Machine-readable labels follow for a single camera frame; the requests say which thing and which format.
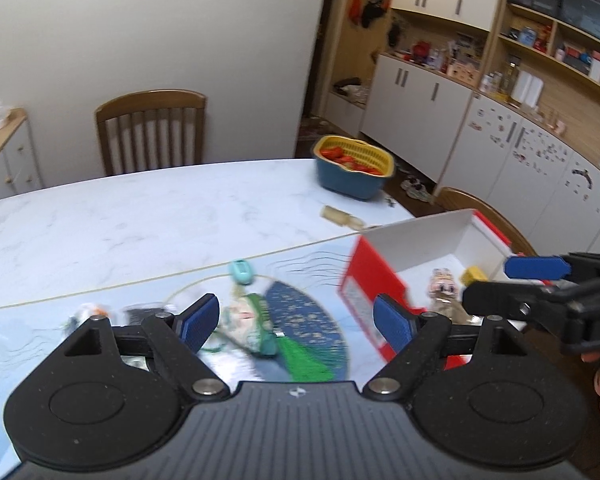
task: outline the white wall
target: white wall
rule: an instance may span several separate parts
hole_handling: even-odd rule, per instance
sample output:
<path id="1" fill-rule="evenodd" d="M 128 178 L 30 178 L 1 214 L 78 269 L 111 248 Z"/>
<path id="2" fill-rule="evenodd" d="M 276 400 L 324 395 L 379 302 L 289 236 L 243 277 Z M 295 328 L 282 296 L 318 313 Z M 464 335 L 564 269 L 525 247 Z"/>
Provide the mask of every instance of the white wall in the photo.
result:
<path id="1" fill-rule="evenodd" d="M 45 184 L 103 175 L 93 113 L 209 97 L 205 162 L 293 155 L 322 0 L 0 0 L 0 97 L 29 113 Z"/>

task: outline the turquoise object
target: turquoise object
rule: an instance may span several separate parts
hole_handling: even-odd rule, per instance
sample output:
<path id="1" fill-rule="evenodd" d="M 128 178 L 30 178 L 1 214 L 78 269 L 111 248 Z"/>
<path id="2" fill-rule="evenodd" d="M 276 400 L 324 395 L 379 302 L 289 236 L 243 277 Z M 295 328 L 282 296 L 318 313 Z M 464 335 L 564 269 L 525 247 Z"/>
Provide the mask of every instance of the turquoise object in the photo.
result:
<path id="1" fill-rule="evenodd" d="M 247 260 L 234 260 L 229 264 L 229 273 L 234 282 L 240 285 L 253 283 L 253 269 Z"/>

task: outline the blue container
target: blue container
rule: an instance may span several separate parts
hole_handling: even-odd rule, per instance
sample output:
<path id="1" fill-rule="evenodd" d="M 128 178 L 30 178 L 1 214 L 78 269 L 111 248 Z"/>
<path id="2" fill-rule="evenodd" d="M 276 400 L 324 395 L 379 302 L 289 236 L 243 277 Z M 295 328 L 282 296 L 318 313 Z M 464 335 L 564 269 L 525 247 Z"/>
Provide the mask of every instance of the blue container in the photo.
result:
<path id="1" fill-rule="evenodd" d="M 385 150 L 361 140 L 347 139 L 346 137 L 329 136 L 326 146 L 325 140 L 327 139 L 319 140 L 314 146 L 315 166 L 318 170 L 318 181 L 322 187 L 359 200 L 369 200 L 382 189 L 389 178 L 394 176 L 394 159 Z M 321 147 L 332 148 L 334 145 L 341 146 L 347 155 L 352 155 L 357 160 L 378 168 L 384 172 L 384 175 L 350 171 L 340 164 L 320 156 Z"/>

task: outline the green tassel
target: green tassel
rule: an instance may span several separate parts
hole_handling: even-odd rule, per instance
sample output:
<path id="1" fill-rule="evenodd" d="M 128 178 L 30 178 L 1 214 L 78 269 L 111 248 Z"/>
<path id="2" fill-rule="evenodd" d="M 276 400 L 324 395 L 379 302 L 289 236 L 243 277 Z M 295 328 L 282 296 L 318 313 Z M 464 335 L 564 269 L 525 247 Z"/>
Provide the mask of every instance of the green tassel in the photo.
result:
<path id="1" fill-rule="evenodd" d="M 284 335 L 277 338 L 278 349 L 285 360 L 286 370 L 298 383 L 333 381 L 334 375 L 323 363 L 311 356 L 300 343 Z"/>

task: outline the cabinet handle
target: cabinet handle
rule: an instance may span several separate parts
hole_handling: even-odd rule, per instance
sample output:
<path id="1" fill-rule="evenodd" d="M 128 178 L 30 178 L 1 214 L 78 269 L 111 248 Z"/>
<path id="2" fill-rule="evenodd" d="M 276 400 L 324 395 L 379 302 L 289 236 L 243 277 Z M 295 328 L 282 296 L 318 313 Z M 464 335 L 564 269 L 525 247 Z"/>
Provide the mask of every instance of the cabinet handle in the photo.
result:
<path id="1" fill-rule="evenodd" d="M 526 130 L 524 128 L 522 128 L 522 131 L 520 132 L 520 134 L 518 136 L 518 140 L 516 141 L 516 145 L 515 145 L 516 148 L 520 145 L 520 141 L 522 140 L 522 136 L 524 134 L 526 134 Z"/>
<path id="2" fill-rule="evenodd" d="M 509 142 L 511 140 L 511 137 L 513 137 L 513 131 L 516 129 L 516 126 L 518 126 L 518 123 L 513 123 L 511 125 L 511 129 L 509 130 L 509 135 L 507 136 L 507 142 Z"/>

